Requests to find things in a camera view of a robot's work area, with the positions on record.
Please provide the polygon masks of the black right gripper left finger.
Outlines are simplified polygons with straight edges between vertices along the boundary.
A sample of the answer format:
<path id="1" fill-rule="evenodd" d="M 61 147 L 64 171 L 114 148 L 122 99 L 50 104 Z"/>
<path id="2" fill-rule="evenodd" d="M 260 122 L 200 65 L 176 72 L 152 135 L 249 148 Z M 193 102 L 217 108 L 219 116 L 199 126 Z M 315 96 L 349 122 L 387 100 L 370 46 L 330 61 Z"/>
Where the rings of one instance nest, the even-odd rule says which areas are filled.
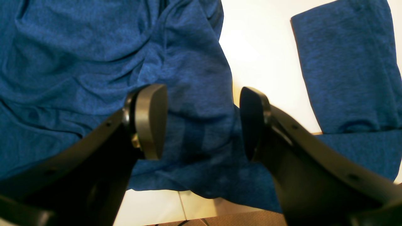
<path id="1" fill-rule="evenodd" d="M 136 162 L 162 157 L 167 111 L 165 84 L 129 93 L 85 138 L 1 181 L 1 225 L 112 226 Z"/>

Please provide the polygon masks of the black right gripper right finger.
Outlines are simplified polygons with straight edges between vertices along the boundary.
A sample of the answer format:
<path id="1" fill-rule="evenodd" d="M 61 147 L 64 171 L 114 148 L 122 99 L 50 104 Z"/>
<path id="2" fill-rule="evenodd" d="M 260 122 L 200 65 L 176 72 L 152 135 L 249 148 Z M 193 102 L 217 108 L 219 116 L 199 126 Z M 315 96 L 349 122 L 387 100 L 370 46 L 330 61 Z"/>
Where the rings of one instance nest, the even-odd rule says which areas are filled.
<path id="1" fill-rule="evenodd" d="M 252 87 L 240 93 L 247 158 L 270 172 L 289 226 L 400 226 L 401 186 L 346 159 Z"/>

